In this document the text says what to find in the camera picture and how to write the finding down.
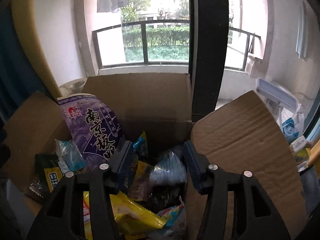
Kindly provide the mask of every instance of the yellow board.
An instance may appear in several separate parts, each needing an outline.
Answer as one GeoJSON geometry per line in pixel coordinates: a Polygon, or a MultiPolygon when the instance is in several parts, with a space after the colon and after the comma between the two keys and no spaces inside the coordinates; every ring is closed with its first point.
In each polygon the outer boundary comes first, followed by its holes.
{"type": "Polygon", "coordinates": [[[62,94],[42,50],[35,20],[34,0],[11,0],[14,28],[33,69],[54,98],[62,94]]]}

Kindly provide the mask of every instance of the food package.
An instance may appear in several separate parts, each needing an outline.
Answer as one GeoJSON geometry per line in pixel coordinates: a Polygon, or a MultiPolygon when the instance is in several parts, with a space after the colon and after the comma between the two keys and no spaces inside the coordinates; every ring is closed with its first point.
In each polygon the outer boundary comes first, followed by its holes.
{"type": "Polygon", "coordinates": [[[85,238],[88,240],[93,240],[90,223],[90,202],[88,191],[83,192],[83,222],[85,238]]]}
{"type": "Polygon", "coordinates": [[[184,238],[187,231],[187,217],[181,197],[180,205],[161,210],[157,215],[168,222],[162,229],[148,233],[148,238],[152,240],[180,240],[184,238]]]}
{"type": "Polygon", "coordinates": [[[77,171],[84,168],[85,161],[74,140],[66,142],[55,139],[55,142],[61,169],[65,169],[67,172],[68,170],[77,171]]]}
{"type": "Polygon", "coordinates": [[[173,151],[169,151],[151,171],[149,179],[155,185],[171,185],[186,182],[186,168],[173,151]]]}
{"type": "Polygon", "coordinates": [[[96,96],[75,94],[58,98],[58,105],[90,170],[119,153],[125,141],[120,124],[114,112],[96,96]]]}
{"type": "Polygon", "coordinates": [[[129,187],[133,183],[133,180],[135,178],[139,159],[141,158],[141,156],[148,157],[147,137],[145,132],[142,132],[142,134],[133,144],[133,154],[133,162],[128,171],[128,175],[125,178],[124,188],[122,189],[122,191],[127,195],[129,194],[129,187]]]}
{"type": "Polygon", "coordinates": [[[282,123],[282,129],[288,143],[292,143],[299,136],[302,136],[304,131],[304,114],[301,112],[302,105],[298,104],[296,113],[292,118],[287,119],[282,123]]]}
{"type": "Polygon", "coordinates": [[[59,167],[56,154],[36,154],[35,169],[42,185],[43,198],[47,199],[63,174],[59,167]]]}
{"type": "MultiPolygon", "coordinates": [[[[137,239],[144,237],[144,233],[161,229],[167,220],[153,214],[149,210],[133,202],[124,193],[110,195],[113,216],[120,234],[127,235],[127,239],[137,239]]],[[[92,239],[90,224],[90,204],[89,193],[84,192],[84,229],[85,237],[92,239]]]]}
{"type": "Polygon", "coordinates": [[[138,140],[133,144],[133,151],[140,157],[148,158],[148,145],[146,132],[142,132],[138,140]]]}
{"type": "Polygon", "coordinates": [[[180,204],[179,192],[179,186],[155,186],[148,196],[145,207],[157,214],[160,210],[177,206],[180,204]]]}
{"type": "Polygon", "coordinates": [[[134,201],[147,201],[151,191],[149,182],[150,172],[154,166],[139,161],[133,183],[129,188],[129,197],[134,201]]]}
{"type": "Polygon", "coordinates": [[[283,134],[287,139],[288,143],[292,143],[294,140],[298,138],[299,132],[296,131],[294,121],[291,117],[282,123],[282,127],[283,134]]]}

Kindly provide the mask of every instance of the blue curtain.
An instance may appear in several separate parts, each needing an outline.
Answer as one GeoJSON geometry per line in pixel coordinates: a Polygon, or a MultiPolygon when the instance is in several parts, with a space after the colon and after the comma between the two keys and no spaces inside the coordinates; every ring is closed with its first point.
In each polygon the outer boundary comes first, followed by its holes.
{"type": "Polygon", "coordinates": [[[6,122],[35,91],[51,96],[20,45],[9,7],[0,11],[0,117],[6,122]]]}

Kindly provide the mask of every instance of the cardboard flap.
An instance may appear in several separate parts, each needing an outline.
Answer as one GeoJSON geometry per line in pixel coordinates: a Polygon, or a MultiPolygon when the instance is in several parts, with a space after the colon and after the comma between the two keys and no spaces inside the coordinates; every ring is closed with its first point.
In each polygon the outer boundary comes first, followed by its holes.
{"type": "Polygon", "coordinates": [[[83,93],[96,95],[118,119],[191,120],[188,74],[131,73],[89,77],[83,93]]]}
{"type": "Polygon", "coordinates": [[[22,192],[35,177],[35,154],[52,153],[54,139],[69,140],[70,132],[58,105],[42,93],[34,93],[4,125],[11,157],[2,172],[22,192]]]}
{"type": "MultiPolygon", "coordinates": [[[[225,171],[252,171],[278,209],[292,239],[298,235],[306,224],[307,214],[295,160],[272,115],[253,91],[197,122],[191,131],[191,141],[210,163],[225,171]]],[[[197,234],[206,196],[199,196],[192,188],[190,183],[187,224],[188,231],[197,234]]],[[[228,209],[233,210],[232,207],[233,202],[228,202],[228,209]]],[[[228,214],[227,230],[232,228],[232,223],[228,214]]]]}

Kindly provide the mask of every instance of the window sill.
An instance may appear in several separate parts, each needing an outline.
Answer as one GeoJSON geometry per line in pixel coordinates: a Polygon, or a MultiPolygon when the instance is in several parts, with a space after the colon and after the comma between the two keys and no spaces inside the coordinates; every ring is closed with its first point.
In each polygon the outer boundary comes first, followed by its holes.
{"type": "Polygon", "coordinates": [[[188,73],[187,65],[132,65],[99,69],[99,75],[128,74],[128,73],[188,73]]]}

